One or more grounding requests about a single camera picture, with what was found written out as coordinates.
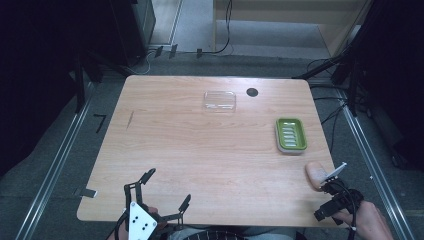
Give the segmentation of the clear plastic container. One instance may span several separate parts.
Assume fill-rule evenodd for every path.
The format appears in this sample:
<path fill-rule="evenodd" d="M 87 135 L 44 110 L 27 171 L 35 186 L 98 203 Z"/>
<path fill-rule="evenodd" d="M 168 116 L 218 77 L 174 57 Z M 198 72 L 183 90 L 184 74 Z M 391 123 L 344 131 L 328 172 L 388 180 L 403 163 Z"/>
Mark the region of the clear plastic container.
<path fill-rule="evenodd" d="M 236 94 L 232 91 L 206 91 L 202 107 L 214 113 L 234 112 L 236 110 Z"/>

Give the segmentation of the black tripod stand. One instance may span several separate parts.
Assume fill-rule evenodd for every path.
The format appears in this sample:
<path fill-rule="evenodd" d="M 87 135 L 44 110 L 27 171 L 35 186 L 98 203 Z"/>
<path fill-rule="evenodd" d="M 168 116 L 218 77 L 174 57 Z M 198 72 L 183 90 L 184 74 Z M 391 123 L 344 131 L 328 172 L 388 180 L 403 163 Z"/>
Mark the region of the black tripod stand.
<path fill-rule="evenodd" d="M 294 76 L 294 79 L 308 80 L 318 73 L 324 72 L 335 66 L 336 69 L 331 75 L 331 81 L 335 85 L 342 84 L 346 79 L 349 79 L 349 85 L 347 89 L 347 106 L 350 113 L 356 117 L 356 93 L 358 80 L 360 77 L 360 65 L 358 60 L 358 54 L 361 46 L 363 45 L 364 36 L 360 33 L 353 38 L 352 42 L 349 43 L 346 48 L 337 56 L 326 59 L 322 64 L 317 67 L 307 70 L 305 73 L 298 76 Z"/>

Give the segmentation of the black cabinet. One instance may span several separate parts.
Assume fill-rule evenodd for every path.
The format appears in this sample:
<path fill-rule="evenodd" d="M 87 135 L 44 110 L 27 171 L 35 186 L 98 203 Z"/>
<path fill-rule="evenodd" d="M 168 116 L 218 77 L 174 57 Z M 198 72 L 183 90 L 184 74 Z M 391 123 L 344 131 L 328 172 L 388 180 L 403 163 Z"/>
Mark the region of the black cabinet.
<path fill-rule="evenodd" d="M 147 56 L 156 24 L 152 0 L 109 0 L 123 48 L 123 65 L 133 66 Z"/>

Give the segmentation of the metal floor rail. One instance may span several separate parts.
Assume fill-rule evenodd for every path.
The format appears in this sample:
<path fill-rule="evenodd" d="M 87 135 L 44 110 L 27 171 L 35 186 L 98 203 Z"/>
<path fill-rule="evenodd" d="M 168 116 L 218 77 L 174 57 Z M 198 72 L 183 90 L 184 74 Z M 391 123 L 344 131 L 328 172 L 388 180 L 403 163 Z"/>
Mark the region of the metal floor rail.
<path fill-rule="evenodd" d="M 342 176 L 382 208 L 397 240 L 424 240 L 424 173 L 395 165 L 374 120 L 364 113 L 353 116 L 341 90 L 332 95 L 338 109 L 330 149 L 336 162 L 348 163 Z"/>
<path fill-rule="evenodd" d="M 15 240 L 31 240 L 34 231 L 37 228 L 38 222 L 43 215 L 52 192 L 56 186 L 63 167 L 67 161 L 68 155 L 74 145 L 76 137 L 86 118 L 95 90 L 96 85 L 94 83 L 88 83 L 86 85 L 86 92 L 84 93 L 86 101 L 82 105 L 81 110 L 74 114 L 71 124 L 67 129 L 59 149 L 56 152 L 55 157 L 48 169 L 48 172 L 45 175 L 43 182 L 30 205 L 30 208 L 15 237 Z"/>

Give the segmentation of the black angled floor tape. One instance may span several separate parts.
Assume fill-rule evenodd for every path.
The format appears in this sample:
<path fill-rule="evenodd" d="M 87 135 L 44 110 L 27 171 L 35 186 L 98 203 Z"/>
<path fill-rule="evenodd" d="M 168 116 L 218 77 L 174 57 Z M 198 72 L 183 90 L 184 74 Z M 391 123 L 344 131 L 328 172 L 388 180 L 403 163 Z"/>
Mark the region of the black angled floor tape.
<path fill-rule="evenodd" d="M 95 132 L 96 134 L 98 134 L 100 132 L 100 130 L 102 129 L 102 127 L 103 127 L 103 124 L 104 124 L 104 122 L 105 122 L 105 120 L 107 118 L 107 115 L 106 114 L 97 114 L 97 113 L 95 113 L 95 114 L 93 114 L 93 117 L 100 119 L 99 120 L 98 127 L 97 127 L 96 132 Z"/>

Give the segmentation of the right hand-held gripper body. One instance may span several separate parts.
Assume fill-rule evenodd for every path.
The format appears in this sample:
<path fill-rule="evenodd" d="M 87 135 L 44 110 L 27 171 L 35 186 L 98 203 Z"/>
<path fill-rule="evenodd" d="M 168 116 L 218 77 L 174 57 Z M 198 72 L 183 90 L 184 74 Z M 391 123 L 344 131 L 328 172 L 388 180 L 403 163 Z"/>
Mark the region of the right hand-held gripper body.
<path fill-rule="evenodd" d="M 331 217 L 337 225 L 341 225 L 342 221 L 336 220 L 333 215 L 341 210 L 347 210 L 353 215 L 353 224 L 355 226 L 356 211 L 364 200 L 364 196 L 358 190 L 349 188 L 339 177 L 339 174 L 346 166 L 347 163 L 343 162 L 339 167 L 327 174 L 327 178 L 322 183 L 322 185 L 324 185 L 327 182 L 331 182 L 334 193 L 331 195 L 332 198 L 329 201 L 322 204 L 319 209 L 314 212 L 317 221 L 322 221 L 327 217 Z"/>

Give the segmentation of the beige soap bar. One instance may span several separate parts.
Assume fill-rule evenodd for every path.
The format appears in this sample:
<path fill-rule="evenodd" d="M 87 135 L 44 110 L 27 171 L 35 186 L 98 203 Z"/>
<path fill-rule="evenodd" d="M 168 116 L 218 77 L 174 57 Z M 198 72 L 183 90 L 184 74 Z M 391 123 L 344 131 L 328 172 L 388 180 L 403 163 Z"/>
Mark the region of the beige soap bar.
<path fill-rule="evenodd" d="M 308 181 L 315 191 L 321 191 L 321 185 L 327 178 L 327 172 L 319 162 L 309 162 L 305 165 Z"/>

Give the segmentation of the person's right hand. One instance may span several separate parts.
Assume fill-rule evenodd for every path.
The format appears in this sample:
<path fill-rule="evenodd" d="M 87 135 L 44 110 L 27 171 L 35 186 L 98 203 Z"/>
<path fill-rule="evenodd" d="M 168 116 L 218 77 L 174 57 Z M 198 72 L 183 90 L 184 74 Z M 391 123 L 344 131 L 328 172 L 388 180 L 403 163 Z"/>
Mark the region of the person's right hand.
<path fill-rule="evenodd" d="M 363 240 L 394 240 L 386 218 L 368 201 L 362 201 L 356 211 L 356 232 Z"/>

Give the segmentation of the green soap dish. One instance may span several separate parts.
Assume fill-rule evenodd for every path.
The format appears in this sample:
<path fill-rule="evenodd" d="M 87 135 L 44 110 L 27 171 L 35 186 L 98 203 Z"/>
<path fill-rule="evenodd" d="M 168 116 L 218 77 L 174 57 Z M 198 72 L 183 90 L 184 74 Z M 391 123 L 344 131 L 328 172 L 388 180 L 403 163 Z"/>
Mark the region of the green soap dish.
<path fill-rule="evenodd" d="M 278 149 L 285 154 L 301 154 L 307 148 L 302 121 L 297 118 L 279 118 L 275 124 Z"/>

